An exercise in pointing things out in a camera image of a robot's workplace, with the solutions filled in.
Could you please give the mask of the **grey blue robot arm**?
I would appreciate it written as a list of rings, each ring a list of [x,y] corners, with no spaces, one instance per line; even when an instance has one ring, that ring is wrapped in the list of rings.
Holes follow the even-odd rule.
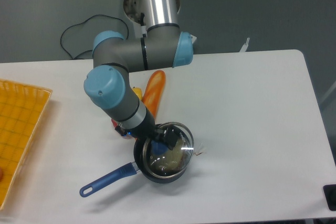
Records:
[[[173,149],[177,139],[160,130],[149,107],[129,84],[132,72],[178,67],[193,60],[189,33],[177,22],[176,0],[142,0],[146,35],[126,40],[120,33],[104,31],[93,43],[93,69],[84,81],[85,93],[117,124],[121,134],[151,138]]]

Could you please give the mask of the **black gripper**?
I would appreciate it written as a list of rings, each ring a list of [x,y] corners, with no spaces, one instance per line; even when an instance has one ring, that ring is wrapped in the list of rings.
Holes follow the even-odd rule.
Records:
[[[159,128],[155,125],[155,120],[152,115],[146,115],[144,120],[136,127],[127,129],[122,123],[118,123],[115,131],[123,138],[147,139],[154,138],[154,141],[166,146],[169,150],[173,150],[177,144],[179,135],[175,133],[175,127],[167,126]]]

